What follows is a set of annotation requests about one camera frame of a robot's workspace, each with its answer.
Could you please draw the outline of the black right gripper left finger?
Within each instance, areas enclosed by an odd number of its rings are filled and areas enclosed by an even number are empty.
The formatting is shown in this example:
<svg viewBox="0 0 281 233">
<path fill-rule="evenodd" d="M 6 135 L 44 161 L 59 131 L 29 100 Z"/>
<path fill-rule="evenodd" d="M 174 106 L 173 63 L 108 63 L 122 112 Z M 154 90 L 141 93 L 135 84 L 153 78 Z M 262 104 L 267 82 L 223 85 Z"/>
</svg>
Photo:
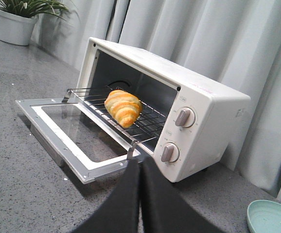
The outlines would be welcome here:
<svg viewBox="0 0 281 233">
<path fill-rule="evenodd" d="M 129 160 L 110 196 L 74 233 L 136 233 L 139 222 L 140 166 Z"/>
</svg>

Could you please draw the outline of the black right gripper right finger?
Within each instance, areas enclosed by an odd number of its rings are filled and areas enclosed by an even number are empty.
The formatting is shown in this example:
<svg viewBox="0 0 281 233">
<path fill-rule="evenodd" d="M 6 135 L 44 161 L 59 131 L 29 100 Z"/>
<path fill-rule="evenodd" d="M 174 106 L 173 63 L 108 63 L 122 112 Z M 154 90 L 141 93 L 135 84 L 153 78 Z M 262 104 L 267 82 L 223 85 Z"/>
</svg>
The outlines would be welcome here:
<svg viewBox="0 0 281 233">
<path fill-rule="evenodd" d="M 197 213 L 162 175 L 154 159 L 141 163 L 141 212 L 146 233 L 221 233 Z"/>
</svg>

